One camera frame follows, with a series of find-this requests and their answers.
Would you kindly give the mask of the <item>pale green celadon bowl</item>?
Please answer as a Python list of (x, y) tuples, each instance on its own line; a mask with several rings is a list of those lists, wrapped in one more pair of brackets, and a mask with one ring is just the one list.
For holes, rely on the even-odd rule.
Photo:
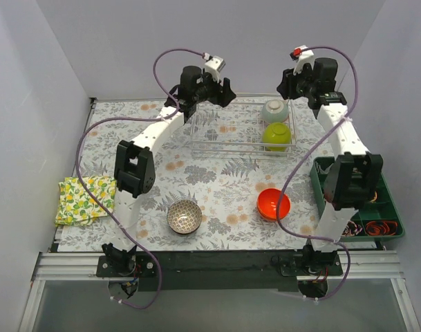
[(284, 122), (288, 116), (288, 103), (283, 100), (268, 100), (261, 110), (261, 118), (268, 124)]

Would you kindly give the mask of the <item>white wire dish rack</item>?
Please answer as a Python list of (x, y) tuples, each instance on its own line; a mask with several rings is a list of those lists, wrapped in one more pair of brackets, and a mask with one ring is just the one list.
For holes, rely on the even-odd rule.
[(269, 158), (285, 156), (295, 151), (298, 129), (294, 103), (285, 101), (288, 117), (283, 124), (290, 130), (290, 142), (274, 144), (263, 142), (269, 123), (263, 119), (262, 109), (267, 102), (280, 99), (276, 96), (243, 96), (222, 108), (210, 103), (199, 104), (191, 119), (191, 149), (194, 153), (212, 156), (258, 156)]

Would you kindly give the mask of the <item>lime green bowl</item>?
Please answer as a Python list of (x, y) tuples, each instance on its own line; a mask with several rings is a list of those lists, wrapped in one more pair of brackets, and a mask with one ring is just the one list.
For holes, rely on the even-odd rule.
[(266, 127), (262, 142), (270, 151), (285, 151), (291, 143), (290, 128), (284, 123), (273, 122)]

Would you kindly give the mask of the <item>orange red bowl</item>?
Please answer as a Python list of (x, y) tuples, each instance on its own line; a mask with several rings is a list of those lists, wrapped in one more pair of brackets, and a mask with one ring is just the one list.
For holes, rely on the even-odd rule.
[[(256, 200), (256, 208), (259, 214), (268, 221), (277, 220), (277, 205), (281, 195), (281, 190), (277, 188), (264, 189), (259, 193)], [(287, 195), (284, 195), (279, 206), (279, 218), (285, 218), (291, 208), (291, 202)]]

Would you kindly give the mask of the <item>grey geometric patterned bowl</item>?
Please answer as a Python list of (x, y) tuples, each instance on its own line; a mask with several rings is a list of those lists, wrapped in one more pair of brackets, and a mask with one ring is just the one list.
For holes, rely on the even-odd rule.
[(193, 201), (180, 200), (173, 203), (167, 210), (167, 223), (177, 234), (188, 235), (200, 227), (202, 211)]

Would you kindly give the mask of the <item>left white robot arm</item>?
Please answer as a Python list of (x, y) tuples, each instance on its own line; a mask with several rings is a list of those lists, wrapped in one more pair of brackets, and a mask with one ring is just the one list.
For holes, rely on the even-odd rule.
[(156, 181), (154, 158), (160, 148), (196, 112), (198, 104), (210, 102), (226, 107), (236, 97), (228, 78), (220, 77), (220, 68), (186, 66), (180, 82), (167, 94), (157, 118), (131, 140), (118, 143), (113, 177), (116, 181), (113, 218), (118, 232), (102, 245), (97, 276), (127, 277), (139, 275), (140, 262), (133, 243), (145, 196)]

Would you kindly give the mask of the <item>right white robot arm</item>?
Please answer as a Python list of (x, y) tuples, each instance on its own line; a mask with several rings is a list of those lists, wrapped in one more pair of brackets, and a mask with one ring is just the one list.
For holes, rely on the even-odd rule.
[(283, 72), (277, 91), (287, 100), (305, 97), (322, 125), (334, 152), (324, 182), (326, 205), (314, 235), (296, 254), (292, 266), (317, 275), (337, 262), (337, 242), (358, 209), (373, 197), (383, 159), (361, 142), (348, 115), (344, 95), (335, 91), (338, 63), (320, 57), (300, 57), (294, 69)]

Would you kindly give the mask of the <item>floral patterned table mat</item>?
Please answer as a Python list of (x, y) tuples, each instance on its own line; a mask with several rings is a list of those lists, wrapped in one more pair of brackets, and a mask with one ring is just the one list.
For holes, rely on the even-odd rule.
[[(181, 127), (156, 154), (156, 181), (142, 203), (134, 240), (150, 250), (249, 250), (297, 249), (312, 234), (319, 215), (310, 181), (312, 163), (307, 161), (295, 176), (291, 171), (323, 129), (303, 100), (294, 101), (298, 143), (285, 156), (212, 156), (191, 149), (191, 120)], [(291, 201), (282, 225), (264, 221), (257, 213), (259, 193), (282, 188)], [(196, 202), (202, 223), (193, 234), (181, 236), (167, 224), (168, 208), (181, 199)], [(118, 232), (116, 222), (105, 218), (89, 226), (66, 226), (62, 252), (98, 251)]]

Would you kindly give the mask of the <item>dark floral rolled ribbon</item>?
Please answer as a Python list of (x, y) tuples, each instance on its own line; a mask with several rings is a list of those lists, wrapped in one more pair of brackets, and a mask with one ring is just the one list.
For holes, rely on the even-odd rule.
[(354, 221), (349, 221), (342, 233), (343, 237), (354, 237), (359, 235), (363, 230), (363, 227), (354, 222)]

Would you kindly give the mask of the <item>green compartment tray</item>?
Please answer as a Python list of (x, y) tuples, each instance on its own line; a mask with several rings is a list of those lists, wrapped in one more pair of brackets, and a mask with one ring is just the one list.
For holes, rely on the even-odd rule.
[[(330, 166), (334, 161), (335, 159), (332, 156), (316, 157), (310, 170), (310, 179), (319, 215), (322, 215), (326, 205), (324, 183)], [(383, 176), (380, 176), (377, 183), (373, 200), (366, 203), (362, 209), (351, 217), (350, 221), (360, 224), (363, 230), (359, 235), (354, 237), (342, 236), (343, 242), (390, 241), (404, 236), (404, 226)], [(365, 231), (365, 226), (369, 221), (396, 221), (398, 223), (397, 233), (393, 236), (369, 236)]]

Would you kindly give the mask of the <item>orange black rolled ribbon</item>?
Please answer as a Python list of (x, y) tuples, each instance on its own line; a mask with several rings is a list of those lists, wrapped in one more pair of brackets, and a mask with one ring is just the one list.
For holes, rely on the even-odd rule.
[(398, 223), (396, 221), (369, 221), (365, 226), (367, 235), (377, 236), (393, 236), (396, 235)]

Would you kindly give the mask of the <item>lemon print folded cloth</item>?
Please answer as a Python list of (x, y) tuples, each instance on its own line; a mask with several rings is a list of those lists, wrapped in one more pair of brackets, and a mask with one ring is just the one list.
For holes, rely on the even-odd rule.
[[(90, 176), (82, 180), (98, 201), (113, 212), (116, 180), (110, 176)], [(86, 192), (78, 178), (65, 178), (58, 185), (56, 225), (87, 226), (98, 218), (107, 216), (106, 211)]]

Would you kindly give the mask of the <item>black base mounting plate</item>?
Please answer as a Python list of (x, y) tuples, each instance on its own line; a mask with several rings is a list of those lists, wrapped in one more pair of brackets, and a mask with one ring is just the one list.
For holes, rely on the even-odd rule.
[(100, 256), (96, 275), (136, 280), (139, 291), (275, 289), (295, 292), (297, 278), (318, 282), (345, 269), (336, 252), (303, 250), (155, 251)]

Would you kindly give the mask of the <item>aluminium front rail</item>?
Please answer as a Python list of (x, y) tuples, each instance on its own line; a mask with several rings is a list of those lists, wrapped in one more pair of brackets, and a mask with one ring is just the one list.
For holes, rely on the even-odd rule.
[[(96, 279), (99, 252), (42, 253), (32, 280), (81, 281)], [(400, 279), (404, 272), (394, 250), (363, 250), (350, 253), (349, 279)]]

